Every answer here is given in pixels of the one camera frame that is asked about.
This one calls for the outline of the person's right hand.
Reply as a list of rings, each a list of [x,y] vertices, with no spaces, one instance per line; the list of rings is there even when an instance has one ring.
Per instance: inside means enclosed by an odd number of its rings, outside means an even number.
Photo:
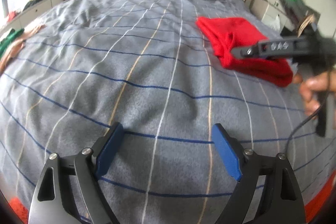
[[[328,86],[328,73],[323,72],[317,76],[313,76],[304,80],[299,73],[293,77],[293,83],[299,84],[299,93],[303,100],[305,114],[307,116],[313,114],[320,106],[320,103],[314,99],[314,94],[323,92]]]

